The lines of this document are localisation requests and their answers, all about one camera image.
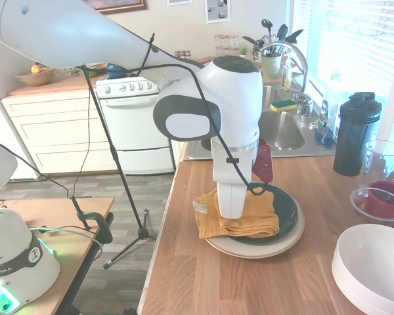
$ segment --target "yellow towel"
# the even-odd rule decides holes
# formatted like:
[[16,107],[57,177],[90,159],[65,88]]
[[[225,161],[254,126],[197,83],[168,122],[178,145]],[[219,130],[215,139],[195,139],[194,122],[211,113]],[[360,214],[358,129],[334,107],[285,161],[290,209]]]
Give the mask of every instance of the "yellow towel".
[[279,223],[273,207],[273,193],[254,196],[247,192],[244,210],[240,219],[225,219],[220,215],[216,189],[203,194],[194,201],[195,216],[200,229],[200,238],[213,236],[248,236],[266,238],[279,232]]

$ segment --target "kitchen sink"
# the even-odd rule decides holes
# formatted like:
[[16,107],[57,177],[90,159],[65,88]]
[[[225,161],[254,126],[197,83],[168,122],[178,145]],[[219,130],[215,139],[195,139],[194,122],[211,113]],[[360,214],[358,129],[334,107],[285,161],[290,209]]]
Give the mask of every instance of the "kitchen sink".
[[286,112],[263,112],[259,121],[261,138],[272,150],[295,150],[305,144],[294,115]]
[[[263,86],[263,112],[259,120],[261,138],[270,145],[274,158],[297,156],[333,156],[336,145],[322,146],[315,140],[315,130],[310,123],[318,119],[314,111],[311,119],[300,120],[296,110],[274,112],[270,104],[278,100],[291,99],[292,95],[282,91],[280,84]],[[188,144],[188,159],[211,159],[209,142],[192,141]]]

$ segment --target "sponge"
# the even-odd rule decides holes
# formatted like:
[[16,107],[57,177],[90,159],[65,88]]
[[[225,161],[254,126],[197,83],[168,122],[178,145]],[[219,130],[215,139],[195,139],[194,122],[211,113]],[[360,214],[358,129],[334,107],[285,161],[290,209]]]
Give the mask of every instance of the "sponge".
[[293,100],[279,100],[278,102],[273,102],[270,105],[270,108],[275,112],[294,110],[296,107],[296,103]]

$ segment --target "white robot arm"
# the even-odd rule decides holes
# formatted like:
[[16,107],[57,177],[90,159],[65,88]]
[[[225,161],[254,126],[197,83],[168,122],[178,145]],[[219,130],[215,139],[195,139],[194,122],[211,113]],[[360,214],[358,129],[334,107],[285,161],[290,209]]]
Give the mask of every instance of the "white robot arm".
[[[19,53],[56,68],[91,62],[109,62],[126,69],[140,68],[149,43],[82,0],[0,0],[0,42]],[[179,141],[212,138],[213,179],[217,182],[221,215],[242,215],[247,182],[257,157],[262,110],[262,80],[249,61],[233,56],[216,58],[210,65],[177,59],[152,46],[145,66],[183,65],[197,77],[207,100],[201,98],[190,72],[171,66],[146,69],[141,76],[161,90],[154,110],[159,130]],[[225,151],[217,136],[220,131]]]

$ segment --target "tripod base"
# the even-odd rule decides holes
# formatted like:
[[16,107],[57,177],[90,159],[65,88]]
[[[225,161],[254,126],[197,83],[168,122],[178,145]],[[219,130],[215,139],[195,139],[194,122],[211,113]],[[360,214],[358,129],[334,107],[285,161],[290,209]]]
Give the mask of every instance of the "tripod base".
[[122,256],[126,251],[128,251],[134,244],[136,244],[140,240],[147,240],[150,238],[151,240],[156,241],[156,238],[154,236],[149,235],[149,231],[146,228],[146,222],[147,222],[147,216],[149,215],[149,210],[146,209],[144,210],[144,219],[143,219],[143,227],[137,231],[137,238],[132,241],[129,245],[125,246],[122,251],[120,251],[117,255],[115,255],[111,260],[106,262],[102,267],[103,269],[108,269],[111,267],[112,264],[115,263],[115,261]]

